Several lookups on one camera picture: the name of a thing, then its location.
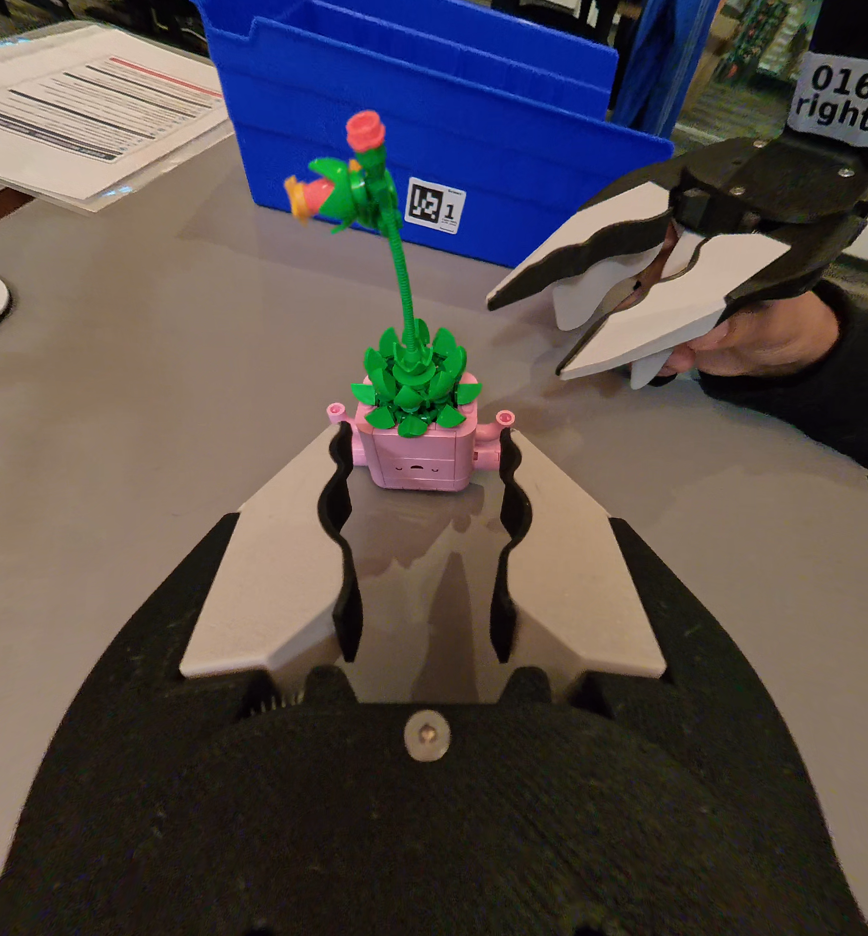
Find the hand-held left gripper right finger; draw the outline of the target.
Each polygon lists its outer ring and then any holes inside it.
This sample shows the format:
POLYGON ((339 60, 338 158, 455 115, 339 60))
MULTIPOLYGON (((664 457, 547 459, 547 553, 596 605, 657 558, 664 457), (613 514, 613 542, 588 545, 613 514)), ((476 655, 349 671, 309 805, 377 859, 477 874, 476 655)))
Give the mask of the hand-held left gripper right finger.
POLYGON ((489 611, 498 662, 541 669, 553 694, 588 672, 660 678, 666 661, 611 516, 521 431, 498 442, 509 536, 489 611))

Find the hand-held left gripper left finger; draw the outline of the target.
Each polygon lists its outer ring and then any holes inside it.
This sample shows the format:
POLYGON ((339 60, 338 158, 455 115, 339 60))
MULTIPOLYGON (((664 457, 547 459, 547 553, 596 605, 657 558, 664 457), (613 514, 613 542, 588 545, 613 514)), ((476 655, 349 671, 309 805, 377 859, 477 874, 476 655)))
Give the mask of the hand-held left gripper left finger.
POLYGON ((342 536, 352 438, 350 423, 331 425, 241 506, 183 676, 305 677, 320 663, 355 661, 363 608, 342 536))

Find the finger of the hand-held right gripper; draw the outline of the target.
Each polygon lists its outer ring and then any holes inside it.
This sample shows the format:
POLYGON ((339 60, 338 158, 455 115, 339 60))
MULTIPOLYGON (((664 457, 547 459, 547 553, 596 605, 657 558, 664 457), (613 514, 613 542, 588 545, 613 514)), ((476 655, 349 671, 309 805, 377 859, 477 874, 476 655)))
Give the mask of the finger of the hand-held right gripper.
POLYGON ((607 185, 532 251, 487 296, 498 310, 552 288, 557 327, 594 325, 613 310, 607 299, 632 283, 662 250, 670 193, 681 165, 651 165, 607 185))
POLYGON ((635 305, 606 315, 560 363, 557 374, 562 380, 630 365, 631 387, 645 387, 675 346, 705 335, 719 323, 733 289, 790 249, 764 234, 709 239, 682 235, 678 246, 696 249, 689 269, 662 280, 635 305))

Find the pink toy brick pot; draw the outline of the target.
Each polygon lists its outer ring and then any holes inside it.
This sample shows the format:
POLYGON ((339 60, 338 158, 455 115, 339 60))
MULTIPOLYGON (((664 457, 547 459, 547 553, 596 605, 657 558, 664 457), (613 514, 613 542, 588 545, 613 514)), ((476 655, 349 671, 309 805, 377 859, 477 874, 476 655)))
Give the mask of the pink toy brick pot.
POLYGON ((365 466, 382 488, 459 492, 476 471, 497 471, 499 437, 514 424, 512 411, 499 411, 490 422, 477 418, 477 404, 460 408, 465 421, 451 429, 433 426, 417 438, 405 438, 397 429, 375 429, 368 422, 370 409, 358 404, 356 416, 343 403, 327 406, 330 423, 348 423, 352 429, 353 466, 365 466))

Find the green toy brick plant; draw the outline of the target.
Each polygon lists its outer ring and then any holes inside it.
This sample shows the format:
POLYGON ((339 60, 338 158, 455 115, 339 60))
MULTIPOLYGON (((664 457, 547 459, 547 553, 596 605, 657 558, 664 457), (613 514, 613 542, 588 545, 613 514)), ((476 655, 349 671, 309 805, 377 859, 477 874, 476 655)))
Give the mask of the green toy brick plant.
POLYGON ((401 301, 403 328, 386 330, 376 347, 368 348, 364 368, 367 385, 353 384, 366 419, 374 429, 396 429, 399 436, 419 438, 435 427, 458 428, 466 408, 481 392, 477 382, 463 384, 467 352, 447 329, 431 335, 416 317, 403 242, 397 193, 386 166, 385 128, 376 111, 359 111, 346 123, 354 156, 345 163, 319 158, 309 168, 311 181, 285 180, 292 215, 302 223, 322 216, 336 222, 334 232, 359 226, 388 242, 401 301))

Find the person's right forearm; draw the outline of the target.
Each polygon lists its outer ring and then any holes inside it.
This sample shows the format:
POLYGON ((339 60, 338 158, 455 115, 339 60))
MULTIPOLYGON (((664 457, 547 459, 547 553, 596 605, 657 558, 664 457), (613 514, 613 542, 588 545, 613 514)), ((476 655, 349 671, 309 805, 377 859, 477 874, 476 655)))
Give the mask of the person's right forearm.
POLYGON ((868 470, 868 309, 826 280, 814 293, 836 314, 838 340, 826 356, 787 376, 714 376, 710 397, 773 416, 868 470))

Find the person's right hand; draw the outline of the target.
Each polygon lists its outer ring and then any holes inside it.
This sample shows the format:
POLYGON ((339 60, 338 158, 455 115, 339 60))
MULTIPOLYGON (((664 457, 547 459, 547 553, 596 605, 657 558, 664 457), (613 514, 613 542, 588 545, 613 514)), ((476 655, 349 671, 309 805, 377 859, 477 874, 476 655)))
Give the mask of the person's right hand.
POLYGON ((658 377, 689 371, 723 378, 788 376, 824 358, 838 338, 833 309, 807 292, 757 303, 705 335, 675 346, 658 377))

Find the blue plastic bin white label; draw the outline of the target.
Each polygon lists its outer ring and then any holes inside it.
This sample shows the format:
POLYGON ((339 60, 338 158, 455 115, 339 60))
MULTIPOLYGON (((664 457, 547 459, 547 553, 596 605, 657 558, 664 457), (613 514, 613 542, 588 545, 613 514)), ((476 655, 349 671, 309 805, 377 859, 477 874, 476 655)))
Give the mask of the blue plastic bin white label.
POLYGON ((674 147, 610 121, 464 86, 326 88, 243 83, 229 96, 253 201, 291 211, 285 182, 319 175, 311 161, 354 157, 345 124, 376 111, 406 241, 505 267, 521 262, 619 177, 674 147))

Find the blue fabric cover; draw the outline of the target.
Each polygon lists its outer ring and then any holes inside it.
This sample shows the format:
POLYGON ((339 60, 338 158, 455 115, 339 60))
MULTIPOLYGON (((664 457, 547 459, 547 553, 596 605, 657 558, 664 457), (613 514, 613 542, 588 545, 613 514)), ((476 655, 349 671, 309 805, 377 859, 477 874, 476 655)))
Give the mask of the blue fabric cover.
POLYGON ((721 1, 648 1, 610 120, 670 137, 721 1))

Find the printed paper in acrylic holder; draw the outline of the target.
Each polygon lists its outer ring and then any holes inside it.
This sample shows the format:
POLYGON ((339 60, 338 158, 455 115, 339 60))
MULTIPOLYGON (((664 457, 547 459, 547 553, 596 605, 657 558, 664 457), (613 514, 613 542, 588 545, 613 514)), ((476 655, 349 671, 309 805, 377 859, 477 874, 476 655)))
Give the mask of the printed paper in acrylic holder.
POLYGON ((0 184, 95 213, 235 134, 214 65, 76 20, 0 39, 0 184))

